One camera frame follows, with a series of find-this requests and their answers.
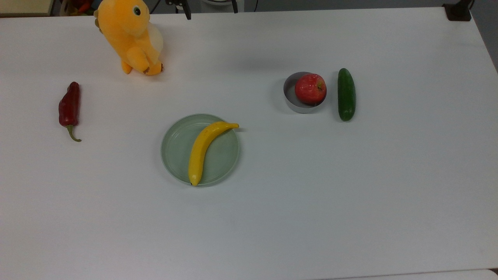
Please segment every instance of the cucumber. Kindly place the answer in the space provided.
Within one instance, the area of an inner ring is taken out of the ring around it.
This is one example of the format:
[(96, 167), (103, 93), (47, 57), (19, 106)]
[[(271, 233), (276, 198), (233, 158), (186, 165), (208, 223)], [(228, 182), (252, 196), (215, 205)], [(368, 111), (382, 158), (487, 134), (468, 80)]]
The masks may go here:
[(339, 117), (344, 122), (353, 118), (356, 109), (356, 89), (351, 73), (346, 68), (339, 70), (337, 79)]

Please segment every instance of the yellow banana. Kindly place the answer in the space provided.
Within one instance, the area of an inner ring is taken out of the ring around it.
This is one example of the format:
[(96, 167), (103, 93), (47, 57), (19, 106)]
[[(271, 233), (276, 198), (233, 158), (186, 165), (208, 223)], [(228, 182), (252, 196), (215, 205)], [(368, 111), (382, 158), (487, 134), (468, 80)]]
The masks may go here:
[(202, 168), (204, 165), (204, 156), (211, 142), (223, 132), (229, 129), (239, 128), (238, 124), (229, 124), (226, 122), (215, 122), (205, 127), (197, 136), (190, 152), (188, 163), (188, 177), (193, 186), (197, 186), (201, 181)]

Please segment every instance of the red apple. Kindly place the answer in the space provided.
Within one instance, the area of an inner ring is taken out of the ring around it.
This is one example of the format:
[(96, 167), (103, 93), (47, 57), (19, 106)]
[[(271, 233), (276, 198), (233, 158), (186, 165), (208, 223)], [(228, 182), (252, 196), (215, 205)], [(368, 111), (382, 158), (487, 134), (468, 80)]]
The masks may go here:
[(325, 99), (327, 86), (320, 75), (306, 74), (297, 80), (294, 91), (299, 101), (314, 105)]

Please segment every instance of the pepper stem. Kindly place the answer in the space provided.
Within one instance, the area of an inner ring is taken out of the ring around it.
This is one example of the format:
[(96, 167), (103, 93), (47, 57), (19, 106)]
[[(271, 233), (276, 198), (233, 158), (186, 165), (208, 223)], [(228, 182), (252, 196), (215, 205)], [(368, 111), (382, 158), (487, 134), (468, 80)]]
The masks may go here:
[(73, 128), (74, 128), (74, 125), (68, 125), (66, 126), (67, 127), (67, 131), (69, 131), (69, 136), (71, 137), (72, 140), (76, 141), (76, 142), (81, 142), (81, 139), (76, 139), (73, 135)]

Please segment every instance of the plate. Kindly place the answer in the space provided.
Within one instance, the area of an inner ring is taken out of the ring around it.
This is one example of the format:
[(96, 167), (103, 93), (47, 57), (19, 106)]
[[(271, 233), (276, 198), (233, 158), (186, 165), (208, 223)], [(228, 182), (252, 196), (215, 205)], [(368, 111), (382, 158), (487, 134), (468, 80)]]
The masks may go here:
[[(171, 175), (190, 185), (188, 163), (195, 139), (205, 127), (219, 121), (224, 120), (213, 115), (195, 114), (178, 120), (168, 129), (161, 144), (161, 158)], [(240, 143), (234, 130), (216, 137), (206, 151), (198, 186), (212, 185), (224, 179), (234, 169), (239, 153)]]

